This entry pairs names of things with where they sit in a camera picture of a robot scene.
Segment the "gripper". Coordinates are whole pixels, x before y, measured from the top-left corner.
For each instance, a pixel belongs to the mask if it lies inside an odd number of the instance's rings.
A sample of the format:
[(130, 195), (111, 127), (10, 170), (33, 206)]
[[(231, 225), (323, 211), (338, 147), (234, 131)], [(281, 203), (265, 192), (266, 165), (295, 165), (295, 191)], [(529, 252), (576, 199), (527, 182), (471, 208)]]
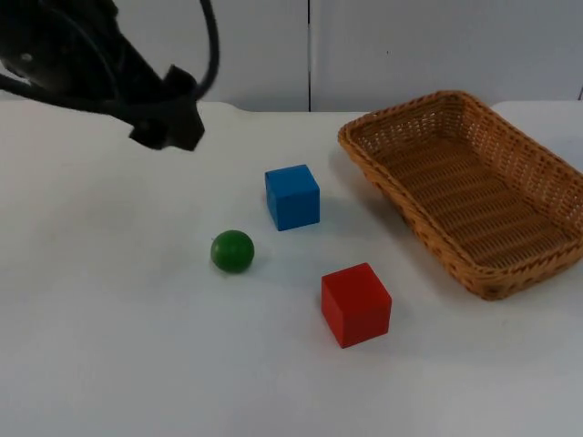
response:
[(189, 99), (197, 85), (190, 73), (172, 65), (160, 77), (148, 65), (129, 65), (118, 71), (118, 79), (122, 105), (128, 109), (122, 120), (132, 126), (131, 139), (154, 150), (196, 148), (205, 127)]

